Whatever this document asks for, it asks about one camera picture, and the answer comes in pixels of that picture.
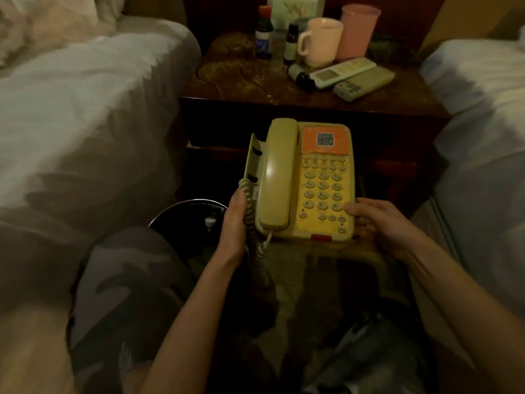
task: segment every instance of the bed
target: bed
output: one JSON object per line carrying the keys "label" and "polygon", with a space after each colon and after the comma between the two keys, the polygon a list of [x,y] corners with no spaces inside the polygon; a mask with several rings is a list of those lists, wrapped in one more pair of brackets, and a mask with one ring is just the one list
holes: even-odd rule
{"label": "bed", "polygon": [[[522,37],[521,41],[450,40],[422,65],[423,78],[454,117],[435,141],[448,162],[447,170],[413,221],[487,291],[524,318]],[[416,297],[427,302],[414,286]],[[422,314],[427,314],[422,317],[434,331],[431,335],[441,335],[450,348],[462,352],[442,318]]]}
{"label": "bed", "polygon": [[0,392],[72,391],[69,287],[97,238],[173,202],[199,59],[185,26],[128,16],[0,71]]}

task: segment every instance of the pink plastic cup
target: pink plastic cup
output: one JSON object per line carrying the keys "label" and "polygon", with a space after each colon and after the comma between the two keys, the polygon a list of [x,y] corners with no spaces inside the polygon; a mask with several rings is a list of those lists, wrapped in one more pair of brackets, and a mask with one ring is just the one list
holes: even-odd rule
{"label": "pink plastic cup", "polygon": [[348,4],[343,7],[343,35],[336,59],[364,57],[381,10],[371,5]]}

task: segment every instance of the red cap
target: red cap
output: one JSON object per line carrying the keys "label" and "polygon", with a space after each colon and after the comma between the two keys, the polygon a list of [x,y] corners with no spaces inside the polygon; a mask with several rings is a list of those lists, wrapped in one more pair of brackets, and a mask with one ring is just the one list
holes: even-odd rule
{"label": "red cap", "polygon": [[259,5],[259,16],[261,18],[272,18],[272,7],[269,5]]}

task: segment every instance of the person's left hand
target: person's left hand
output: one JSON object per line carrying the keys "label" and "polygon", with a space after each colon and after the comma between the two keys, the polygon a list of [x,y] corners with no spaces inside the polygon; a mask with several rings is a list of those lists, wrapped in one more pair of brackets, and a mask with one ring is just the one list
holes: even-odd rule
{"label": "person's left hand", "polygon": [[223,228],[220,232],[219,245],[216,254],[239,267],[246,247],[246,227],[244,213],[246,211],[246,194],[238,189],[230,199],[228,210],[224,214]]}

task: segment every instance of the bottle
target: bottle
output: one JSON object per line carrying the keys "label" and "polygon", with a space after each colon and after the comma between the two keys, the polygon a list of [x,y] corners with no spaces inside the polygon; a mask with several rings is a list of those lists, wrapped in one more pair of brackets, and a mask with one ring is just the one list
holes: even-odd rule
{"label": "bottle", "polygon": [[259,23],[255,31],[255,56],[262,59],[272,58],[272,7],[259,6]]}
{"label": "bottle", "polygon": [[316,88],[316,82],[299,65],[290,66],[288,76],[305,92],[312,92]]}
{"label": "bottle", "polygon": [[286,36],[285,46],[285,65],[291,65],[295,62],[297,54],[297,39],[299,37],[299,26],[290,24],[288,26],[288,35]]}

